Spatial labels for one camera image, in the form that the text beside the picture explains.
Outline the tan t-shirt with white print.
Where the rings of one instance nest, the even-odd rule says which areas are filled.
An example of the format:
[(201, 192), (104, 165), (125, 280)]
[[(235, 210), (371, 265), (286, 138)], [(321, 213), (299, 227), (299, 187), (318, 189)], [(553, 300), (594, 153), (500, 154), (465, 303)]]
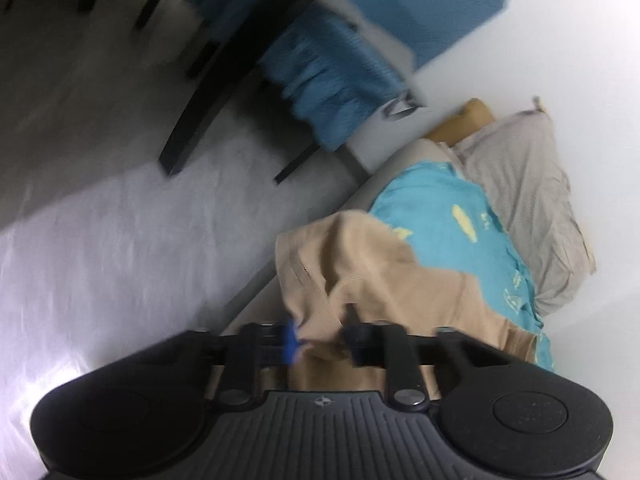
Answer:
[(492, 310), (474, 275), (421, 266), (407, 242), (362, 210), (280, 234), (274, 263), (276, 277), (225, 332), (291, 321), (302, 343), (288, 371), (294, 390), (383, 390), (383, 370), (356, 367), (338, 340), (349, 308), (362, 322), (394, 323), (420, 336), (448, 326), (527, 363), (536, 360), (535, 335)]

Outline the grey pillow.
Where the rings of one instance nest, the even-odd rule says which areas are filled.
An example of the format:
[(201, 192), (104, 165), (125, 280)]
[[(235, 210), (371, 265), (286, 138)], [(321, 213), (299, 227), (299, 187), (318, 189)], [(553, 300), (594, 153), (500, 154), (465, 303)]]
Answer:
[(559, 311), (597, 263), (570, 203), (552, 119), (539, 107), (497, 119), (478, 99), (461, 113), (476, 128), (454, 146), (465, 177), (485, 191), (528, 266), (538, 313)]

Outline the near blue covered chair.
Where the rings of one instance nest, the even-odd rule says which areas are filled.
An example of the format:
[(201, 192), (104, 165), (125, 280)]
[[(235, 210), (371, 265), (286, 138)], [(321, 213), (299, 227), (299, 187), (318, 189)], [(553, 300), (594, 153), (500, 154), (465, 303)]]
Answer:
[(178, 174), (245, 76), (259, 68), (310, 127), (304, 149), (341, 148), (374, 113), (426, 107), (414, 75), (494, 18), (506, 0), (188, 0), (210, 33), (204, 75), (160, 166)]

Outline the teal patterned bed sheet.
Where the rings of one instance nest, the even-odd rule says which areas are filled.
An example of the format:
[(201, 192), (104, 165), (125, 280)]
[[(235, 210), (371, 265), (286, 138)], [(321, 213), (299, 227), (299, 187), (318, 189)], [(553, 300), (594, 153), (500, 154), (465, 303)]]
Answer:
[(450, 162), (418, 162), (383, 188), (369, 214), (408, 242), (422, 266), (475, 275), (488, 306), (533, 334), (535, 363), (552, 370), (534, 279), (479, 185)]

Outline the wooden bed headboard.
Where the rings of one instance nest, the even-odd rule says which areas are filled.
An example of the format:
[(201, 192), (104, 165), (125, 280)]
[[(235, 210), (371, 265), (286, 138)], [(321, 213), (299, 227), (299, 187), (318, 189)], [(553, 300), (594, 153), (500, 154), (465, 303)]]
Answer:
[(435, 143), (445, 143), (452, 148), (495, 121), (495, 115), (488, 105), (473, 98), (423, 137)]

